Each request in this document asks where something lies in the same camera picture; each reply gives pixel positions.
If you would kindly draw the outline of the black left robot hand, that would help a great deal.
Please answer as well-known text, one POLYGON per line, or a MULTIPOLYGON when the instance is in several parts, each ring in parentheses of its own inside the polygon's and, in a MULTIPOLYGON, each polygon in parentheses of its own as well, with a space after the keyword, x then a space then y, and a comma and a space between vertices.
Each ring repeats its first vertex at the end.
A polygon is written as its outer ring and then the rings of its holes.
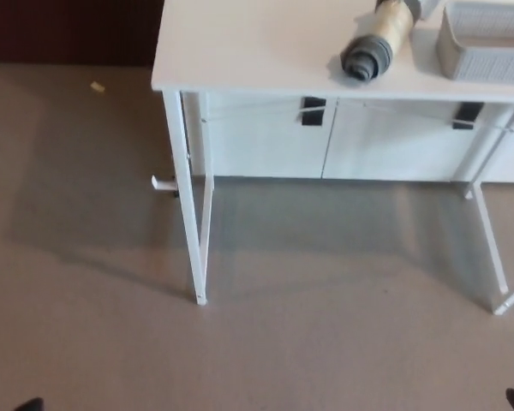
POLYGON ((44 411, 45 402, 42 397, 34 397, 14 408, 14 411, 44 411))

